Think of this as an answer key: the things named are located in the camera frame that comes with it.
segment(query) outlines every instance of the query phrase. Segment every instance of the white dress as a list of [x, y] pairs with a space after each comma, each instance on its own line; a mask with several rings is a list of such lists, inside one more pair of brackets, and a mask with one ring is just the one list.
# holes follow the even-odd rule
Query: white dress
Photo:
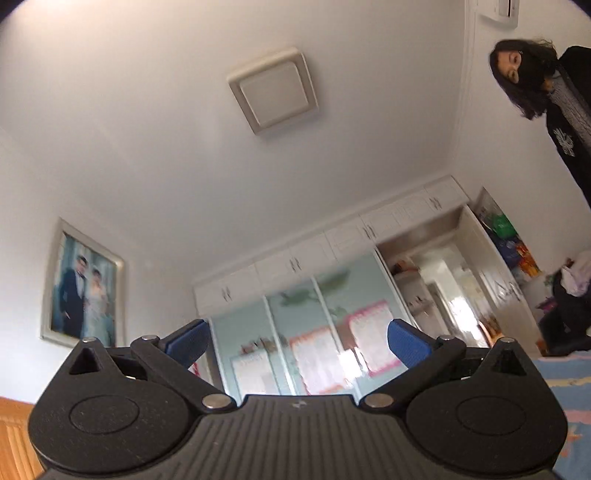
[[88, 302], [84, 315], [85, 337], [97, 337], [105, 346], [111, 345], [105, 325], [106, 294], [102, 288], [91, 287], [86, 297]]

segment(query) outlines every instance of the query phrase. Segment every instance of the white paper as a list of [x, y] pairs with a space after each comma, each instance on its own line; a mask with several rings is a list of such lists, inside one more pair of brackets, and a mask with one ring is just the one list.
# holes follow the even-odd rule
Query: white paper
[[257, 350], [232, 359], [232, 368], [240, 395], [278, 395], [277, 381], [273, 374], [269, 354]]
[[388, 325], [394, 317], [385, 300], [359, 310], [349, 318], [349, 327], [370, 374], [393, 367], [398, 358], [388, 346]]
[[290, 343], [310, 395], [332, 393], [349, 386], [339, 359], [339, 350], [328, 327], [310, 332]]

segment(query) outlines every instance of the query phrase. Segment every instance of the ceiling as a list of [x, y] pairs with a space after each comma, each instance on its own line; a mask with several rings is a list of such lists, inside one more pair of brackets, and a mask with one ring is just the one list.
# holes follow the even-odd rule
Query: ceiling
[[[444, 167], [461, 0], [27, 0], [0, 128], [113, 227], [198, 277]], [[256, 137], [226, 82], [288, 46], [320, 112]]]

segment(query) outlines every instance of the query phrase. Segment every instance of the man in suit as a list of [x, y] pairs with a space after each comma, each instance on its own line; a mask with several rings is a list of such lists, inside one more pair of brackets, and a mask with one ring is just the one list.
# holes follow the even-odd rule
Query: man in suit
[[88, 261], [79, 255], [76, 260], [76, 270], [68, 268], [61, 279], [60, 311], [64, 319], [63, 333], [75, 338], [80, 338], [84, 323], [86, 292], [84, 272], [87, 266]]

